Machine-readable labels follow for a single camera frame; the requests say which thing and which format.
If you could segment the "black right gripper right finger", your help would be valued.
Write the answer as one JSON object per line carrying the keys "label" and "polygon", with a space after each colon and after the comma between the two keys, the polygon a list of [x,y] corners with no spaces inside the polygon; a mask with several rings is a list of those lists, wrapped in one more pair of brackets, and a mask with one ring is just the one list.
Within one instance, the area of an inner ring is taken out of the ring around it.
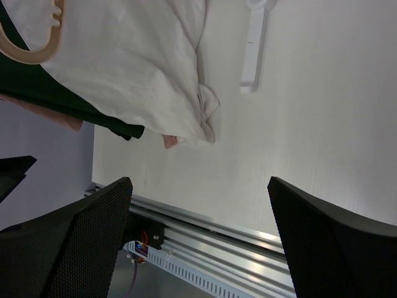
{"label": "black right gripper right finger", "polygon": [[396,226],[278,177],[267,189],[297,297],[396,297]]}

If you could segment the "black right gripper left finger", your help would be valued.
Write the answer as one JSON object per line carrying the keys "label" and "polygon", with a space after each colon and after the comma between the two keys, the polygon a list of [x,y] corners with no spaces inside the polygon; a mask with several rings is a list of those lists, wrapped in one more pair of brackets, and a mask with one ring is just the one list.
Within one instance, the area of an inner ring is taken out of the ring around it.
{"label": "black right gripper left finger", "polygon": [[132,192],[121,178],[1,231],[1,297],[107,297]]}

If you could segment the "green and white t shirt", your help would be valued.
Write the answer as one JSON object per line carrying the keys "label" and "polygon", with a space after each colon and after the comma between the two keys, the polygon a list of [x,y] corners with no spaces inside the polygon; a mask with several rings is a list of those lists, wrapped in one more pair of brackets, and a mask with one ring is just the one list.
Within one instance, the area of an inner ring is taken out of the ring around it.
{"label": "green and white t shirt", "polygon": [[173,145],[211,145],[218,108],[199,80],[205,1],[66,1],[56,55],[37,65],[1,56],[1,94],[108,128],[154,131]]}

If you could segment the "black left arm gripper part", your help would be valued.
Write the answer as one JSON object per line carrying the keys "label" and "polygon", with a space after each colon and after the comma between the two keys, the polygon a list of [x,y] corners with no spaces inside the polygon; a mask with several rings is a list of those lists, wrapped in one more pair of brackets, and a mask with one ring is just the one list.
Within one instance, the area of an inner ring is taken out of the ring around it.
{"label": "black left arm gripper part", "polygon": [[26,177],[26,172],[37,161],[32,156],[1,158],[1,197],[2,202]]}

